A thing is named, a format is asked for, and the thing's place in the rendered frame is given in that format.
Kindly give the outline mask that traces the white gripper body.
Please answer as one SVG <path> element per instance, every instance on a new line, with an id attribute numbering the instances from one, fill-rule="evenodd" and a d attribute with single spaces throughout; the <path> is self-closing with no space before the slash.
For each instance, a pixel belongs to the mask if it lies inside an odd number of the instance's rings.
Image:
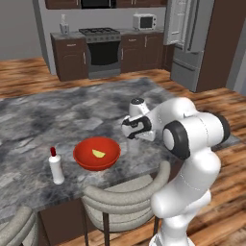
<path id="1" fill-rule="evenodd" d="M 130 139 L 153 140 L 152 123 L 145 115 L 126 116 L 121 124 L 123 135 Z"/>

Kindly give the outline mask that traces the clear glass cup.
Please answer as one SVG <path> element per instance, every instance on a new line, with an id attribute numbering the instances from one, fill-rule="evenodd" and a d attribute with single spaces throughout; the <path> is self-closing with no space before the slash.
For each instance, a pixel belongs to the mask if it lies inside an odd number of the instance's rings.
<path id="1" fill-rule="evenodd" d="M 131 155 L 137 155 L 140 149 L 140 140 L 138 138 L 127 140 L 127 151 Z"/>

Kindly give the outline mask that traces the yellow lemon wedge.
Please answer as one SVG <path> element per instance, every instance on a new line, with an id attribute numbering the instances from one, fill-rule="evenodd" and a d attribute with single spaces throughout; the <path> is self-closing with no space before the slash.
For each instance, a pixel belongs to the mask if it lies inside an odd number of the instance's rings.
<path id="1" fill-rule="evenodd" d="M 97 151 L 92 149 L 92 154 L 96 157 L 96 158 L 103 158 L 105 156 L 106 153 Z"/>

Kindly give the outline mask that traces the red bowl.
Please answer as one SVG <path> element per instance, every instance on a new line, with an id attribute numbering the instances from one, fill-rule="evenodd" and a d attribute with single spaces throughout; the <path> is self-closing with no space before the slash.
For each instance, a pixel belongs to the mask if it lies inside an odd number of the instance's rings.
<path id="1" fill-rule="evenodd" d="M 103 158 L 96 158 L 92 149 L 106 153 Z M 73 150 L 74 160 L 84 169 L 102 171 L 113 166 L 120 157 L 119 144 L 108 137 L 94 136 L 79 142 Z"/>

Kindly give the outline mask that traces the white bottle with red cap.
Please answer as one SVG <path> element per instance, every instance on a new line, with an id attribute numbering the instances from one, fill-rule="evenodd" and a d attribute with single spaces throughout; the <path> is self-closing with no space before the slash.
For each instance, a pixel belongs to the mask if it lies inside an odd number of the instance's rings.
<path id="1" fill-rule="evenodd" d="M 52 172 L 53 182 L 55 185 L 61 185 L 64 182 L 61 156 L 57 154 L 55 147 L 50 148 L 50 153 L 51 156 L 49 157 L 49 164 Z"/>

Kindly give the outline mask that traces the steel fridge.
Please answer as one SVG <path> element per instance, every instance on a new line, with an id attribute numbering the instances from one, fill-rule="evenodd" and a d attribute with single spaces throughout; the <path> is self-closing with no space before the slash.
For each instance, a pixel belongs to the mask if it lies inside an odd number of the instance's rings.
<path id="1" fill-rule="evenodd" d="M 170 78 L 196 91 L 214 0 L 168 0 L 164 45 L 174 45 Z"/>

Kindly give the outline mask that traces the dark brown counter base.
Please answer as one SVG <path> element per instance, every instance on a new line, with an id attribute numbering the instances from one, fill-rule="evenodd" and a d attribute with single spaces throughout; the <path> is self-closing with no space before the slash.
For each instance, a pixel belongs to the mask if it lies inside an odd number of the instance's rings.
<path id="1" fill-rule="evenodd" d="M 41 201 L 44 203 L 40 216 L 51 246 L 84 234 L 85 213 L 80 198 L 88 185 L 104 189 L 144 175 L 150 175 L 155 179 L 159 164 L 159 160 L 145 162 L 119 160 L 103 171 L 88 171 L 71 162 L 65 167 L 67 174 L 63 184 L 53 183 L 51 169 L 46 166 L 41 175 L 46 187 L 39 190 Z"/>

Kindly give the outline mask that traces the pale grey dispenser bottle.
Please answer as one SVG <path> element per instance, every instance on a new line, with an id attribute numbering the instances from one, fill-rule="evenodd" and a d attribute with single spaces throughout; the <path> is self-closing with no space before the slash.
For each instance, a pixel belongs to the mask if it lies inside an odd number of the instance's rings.
<path id="1" fill-rule="evenodd" d="M 63 35 L 68 35 L 69 34 L 69 25 L 68 23 L 65 21 L 66 19 L 66 15 L 63 14 L 61 16 L 61 23 L 60 23 L 60 29 L 61 29 L 61 33 Z"/>

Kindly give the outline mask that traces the grey cushioned chair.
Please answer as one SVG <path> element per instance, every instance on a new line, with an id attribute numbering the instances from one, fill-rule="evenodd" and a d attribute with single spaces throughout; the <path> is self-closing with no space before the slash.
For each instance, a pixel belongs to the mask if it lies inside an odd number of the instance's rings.
<path id="1" fill-rule="evenodd" d="M 82 202 L 92 224 L 104 233 L 105 246 L 110 246 L 110 233 L 136 229 L 154 216 L 151 196 L 167 183 L 170 170 L 164 160 L 155 179 L 145 175 L 106 189 L 85 188 Z"/>
<path id="2" fill-rule="evenodd" d="M 31 208 L 21 207 L 0 225 L 0 246 L 38 246 L 38 218 Z"/>

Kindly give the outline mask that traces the steel oven with gas hob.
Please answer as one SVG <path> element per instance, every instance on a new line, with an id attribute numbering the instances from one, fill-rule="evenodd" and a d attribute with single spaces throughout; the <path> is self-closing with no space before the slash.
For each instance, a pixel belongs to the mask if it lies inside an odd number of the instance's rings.
<path id="1" fill-rule="evenodd" d="M 80 29 L 86 37 L 86 61 L 89 79 L 113 77 L 120 74 L 119 31 L 113 28 Z"/>

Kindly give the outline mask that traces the dark brown base cupboards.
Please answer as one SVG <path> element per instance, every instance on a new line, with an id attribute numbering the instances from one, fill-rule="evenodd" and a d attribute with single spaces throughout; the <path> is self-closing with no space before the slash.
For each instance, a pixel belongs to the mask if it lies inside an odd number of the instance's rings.
<path id="1" fill-rule="evenodd" d="M 56 71 L 62 82 L 88 77 L 86 37 L 80 32 L 51 33 Z"/>
<path id="2" fill-rule="evenodd" d="M 121 72 L 160 68 L 163 32 L 126 34 L 121 37 Z"/>

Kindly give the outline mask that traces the white microwave oven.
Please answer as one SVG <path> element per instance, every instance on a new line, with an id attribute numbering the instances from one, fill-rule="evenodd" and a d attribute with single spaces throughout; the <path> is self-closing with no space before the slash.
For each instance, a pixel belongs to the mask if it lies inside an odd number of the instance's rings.
<path id="1" fill-rule="evenodd" d="M 135 13 L 133 16 L 133 27 L 136 30 L 155 30 L 157 17 L 151 13 Z"/>

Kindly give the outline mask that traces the black extractor hood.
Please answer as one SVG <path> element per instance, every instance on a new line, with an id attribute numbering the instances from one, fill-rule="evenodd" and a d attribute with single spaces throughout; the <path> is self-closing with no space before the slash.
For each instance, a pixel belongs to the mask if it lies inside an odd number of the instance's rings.
<path id="1" fill-rule="evenodd" d="M 83 9 L 115 9 L 116 0 L 81 0 Z"/>

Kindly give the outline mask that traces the tall dark brown side panel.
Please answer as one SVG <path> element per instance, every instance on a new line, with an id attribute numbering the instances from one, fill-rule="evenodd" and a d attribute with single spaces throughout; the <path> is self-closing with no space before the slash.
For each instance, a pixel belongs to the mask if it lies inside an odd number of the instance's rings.
<path id="1" fill-rule="evenodd" d="M 246 18 L 246 0 L 214 0 L 197 92 L 225 87 Z"/>

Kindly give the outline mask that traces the dark brown wall cupboards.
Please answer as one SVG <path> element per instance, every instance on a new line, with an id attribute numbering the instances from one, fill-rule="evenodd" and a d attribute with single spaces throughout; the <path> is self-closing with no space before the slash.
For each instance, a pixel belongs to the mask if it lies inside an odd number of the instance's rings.
<path id="1" fill-rule="evenodd" d="M 72 10 L 80 8 L 79 0 L 45 0 L 48 10 Z"/>
<path id="2" fill-rule="evenodd" d="M 117 8 L 157 8 L 166 6 L 168 0 L 116 0 Z"/>

